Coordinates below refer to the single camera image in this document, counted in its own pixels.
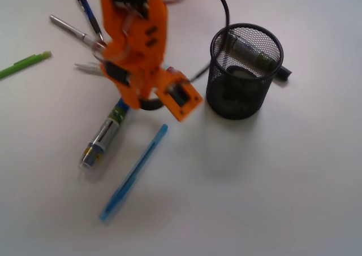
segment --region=plastic orange part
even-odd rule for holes
[[[162,70],[162,73],[163,76],[161,76],[155,94],[170,110],[173,116],[181,122],[202,102],[202,96],[191,84],[187,83],[187,78],[182,72],[169,68],[167,71]],[[181,83],[181,87],[189,97],[188,102],[183,106],[179,106],[169,94],[169,88],[179,82],[183,82]]]
[[[194,99],[190,99],[190,104],[184,105],[181,110],[175,101],[170,100],[170,95],[163,94],[169,84],[186,80],[181,72],[174,74],[160,67],[167,37],[167,7],[163,0],[148,0],[147,19],[117,7],[112,0],[101,0],[101,6],[105,30],[112,38],[102,53],[103,58],[128,71],[130,85],[111,78],[102,65],[101,68],[105,76],[115,83],[124,102],[138,109],[139,98],[148,99],[156,87],[159,99],[178,120],[184,119],[202,98],[192,85],[184,84],[184,90]]]

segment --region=metal mesh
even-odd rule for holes
[[[282,65],[283,50],[273,34],[256,25],[235,24],[226,37],[224,32],[221,30],[211,45],[206,98],[219,115],[243,119],[261,107]]]

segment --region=dark blue pen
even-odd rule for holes
[[[77,0],[77,1],[79,2],[80,6],[83,8],[83,10],[84,10],[85,14],[87,15],[88,20],[89,20],[90,24],[92,25],[97,36],[100,38],[101,41],[104,41],[101,28],[98,25],[96,17],[94,17],[93,12],[92,12],[91,8],[89,7],[87,0]]]

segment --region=orange robotic arm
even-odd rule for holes
[[[181,72],[160,67],[167,36],[163,0],[101,0],[101,4],[105,30],[113,39],[103,52],[102,70],[124,102],[146,110],[166,105],[178,120],[184,119],[202,98],[185,84]],[[148,100],[153,88],[157,101]]]

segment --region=silver pen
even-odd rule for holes
[[[75,63],[75,66],[81,71],[103,76],[99,63],[95,62]]]
[[[62,28],[63,30],[67,31],[68,33],[72,34],[79,40],[82,40],[89,47],[95,46],[95,49],[98,51],[102,51],[103,49],[106,48],[105,45],[103,45],[102,43],[99,43],[94,38],[90,37],[88,34],[67,24],[65,21],[63,21],[53,15],[50,15],[49,18],[50,18],[51,22],[54,23],[56,26],[58,26],[58,27]]]

